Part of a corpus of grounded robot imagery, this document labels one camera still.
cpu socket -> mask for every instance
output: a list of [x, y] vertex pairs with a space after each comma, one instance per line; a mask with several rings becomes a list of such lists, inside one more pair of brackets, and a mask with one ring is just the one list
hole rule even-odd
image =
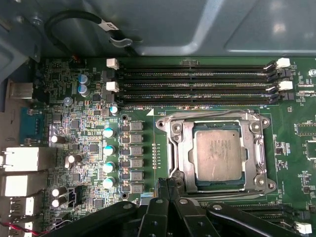
[[199, 200], [257, 198], [277, 188], [267, 178], [263, 129], [252, 110], [178, 112], [156, 121], [166, 132], [169, 177], [182, 196]]

green circuit board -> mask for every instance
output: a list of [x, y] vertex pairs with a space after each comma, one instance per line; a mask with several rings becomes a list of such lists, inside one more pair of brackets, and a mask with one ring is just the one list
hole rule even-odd
[[[200, 65], [264, 65], [275, 58], [121, 58], [118, 60], [125, 66], [179, 65], [184, 60], [196, 60]], [[139, 203], [141, 198], [155, 197], [157, 179], [167, 178], [168, 175], [166, 134], [157, 129], [155, 123], [162, 116], [181, 111], [253, 109], [271, 119], [271, 126], [264, 130], [265, 153], [267, 174], [270, 179], [275, 180], [277, 189], [254, 200], [243, 199], [227, 201], [227, 203], [245, 205], [287, 203], [293, 208], [309, 210], [310, 206], [316, 205], [316, 90], [314, 88], [316, 78], [310, 77], [308, 72], [316, 68], [316, 59], [291, 58], [290, 60], [294, 87], [292, 100], [265, 106], [131, 106], [120, 109], [116, 116], [109, 113], [112, 104], [102, 98], [105, 86], [102, 77], [103, 71], [107, 69], [106, 59], [86, 59], [85, 69], [70, 69], [66, 59], [43, 60], [39, 68], [45, 72], [45, 83], [50, 91], [49, 107], [44, 109], [44, 137], [49, 137], [50, 126], [54, 124], [55, 128], [70, 141], [58, 147], [58, 167], [49, 175], [50, 188], [45, 198], [44, 225], [51, 225], [52, 218], [59, 213], [70, 213], [71, 219], [76, 220], [123, 199]], [[79, 74], [87, 75], [90, 79], [90, 95], [87, 97], [78, 94]], [[101, 96], [100, 100], [92, 100], [95, 94]], [[63, 104], [67, 96], [73, 98], [73, 104], [68, 107]], [[96, 115], [94, 111], [102, 111], [104, 114]], [[79, 124], [73, 126], [74, 120], [79, 121]], [[126, 172], [119, 167], [119, 160], [124, 159], [119, 153], [119, 149], [124, 146], [120, 139], [124, 135], [121, 128], [134, 121], [143, 123], [142, 131], [135, 133], [143, 135], [143, 143], [138, 146], [142, 146], [144, 150], [141, 155], [144, 165], [135, 170], [142, 170], [144, 173], [142, 181], [144, 190], [142, 194], [124, 194], [122, 186], [130, 183], [120, 178], [122, 173]], [[103, 137], [103, 131], [107, 127], [116, 132], [114, 138]], [[44, 143], [48, 145], [48, 139], [44, 140]], [[96, 144], [97, 150], [90, 150], [91, 144]], [[106, 145], [115, 147], [116, 152], [113, 156], [103, 155], [103, 148]], [[66, 169], [65, 156], [72, 153], [83, 154], [82, 163]], [[103, 165], [109, 161], [116, 164], [116, 169], [111, 174], [106, 174]], [[115, 178], [116, 182], [108, 190], [104, 189], [102, 182], [109, 175]], [[59, 208], [51, 208], [53, 197], [50, 196], [50, 192], [53, 188], [62, 185], [83, 185], [82, 204], [72, 209], [63, 205]], [[95, 207], [96, 199], [102, 200], [101, 206]], [[316, 214], [311, 214], [309, 220], [302, 222], [311, 223], [316, 227]]]

white label sticker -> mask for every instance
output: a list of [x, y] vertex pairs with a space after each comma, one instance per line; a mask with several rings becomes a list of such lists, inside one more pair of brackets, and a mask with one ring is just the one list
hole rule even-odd
[[102, 20], [102, 22], [99, 24], [99, 27], [101, 27], [105, 31], [118, 31], [119, 30], [112, 22], [106, 22], [104, 20]]

electrolytic capacitor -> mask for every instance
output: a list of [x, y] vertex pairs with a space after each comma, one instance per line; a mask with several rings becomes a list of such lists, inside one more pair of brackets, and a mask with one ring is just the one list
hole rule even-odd
[[64, 144], [66, 143], [66, 138], [63, 137], [63, 136], [57, 136], [57, 135], [54, 135], [50, 138], [50, 141], [52, 143], [57, 143], [57, 144]]
[[105, 180], [103, 180], [103, 188], [110, 189], [115, 184], [115, 178], [113, 177], [107, 177]]
[[80, 84], [90, 85], [90, 80], [85, 74], [79, 74], [78, 81]]
[[71, 97], [66, 97], [64, 99], [64, 105], [71, 106], [73, 104], [73, 99]]
[[115, 132], [113, 129], [107, 127], [103, 131], [103, 136], [105, 136], [106, 138], [113, 138], [115, 136]]
[[103, 154], [104, 154], [105, 156], [112, 156], [114, 153], [115, 153], [115, 148], [114, 148], [114, 146], [106, 146], [106, 147], [103, 149]]
[[62, 195], [62, 194], [65, 194], [67, 192], [67, 188], [65, 186], [61, 186], [57, 189], [54, 189], [51, 194], [54, 196], [54, 197], [58, 197], [59, 195]]
[[77, 162], [80, 162], [80, 161], [82, 161], [82, 155], [77, 154], [77, 155], [70, 155], [70, 156], [68, 156], [68, 162], [70, 164], [77, 163]]
[[117, 107], [117, 106], [111, 106], [111, 107], [110, 107], [110, 113], [111, 113], [111, 115], [113, 115], [113, 116], [118, 115], [118, 114], [119, 114], [119, 109], [118, 109], [118, 107]]
[[113, 162], [107, 162], [104, 164], [103, 170], [106, 173], [111, 173], [115, 170], [115, 164]]
[[67, 198], [64, 195], [61, 195], [58, 197], [58, 199], [55, 199], [54, 201], [52, 201], [51, 205], [53, 207], [59, 207], [66, 202], [67, 202]]
[[86, 85], [83, 85], [83, 84], [78, 86], [78, 92], [83, 97], [87, 97], [90, 95], [90, 90], [88, 89]]

motherboard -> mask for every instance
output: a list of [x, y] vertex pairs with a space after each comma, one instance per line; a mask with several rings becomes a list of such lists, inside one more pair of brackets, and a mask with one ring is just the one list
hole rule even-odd
[[44, 59], [35, 78], [49, 101], [22, 109], [20, 143], [57, 152], [44, 229], [174, 177], [201, 206], [316, 233], [314, 58]]

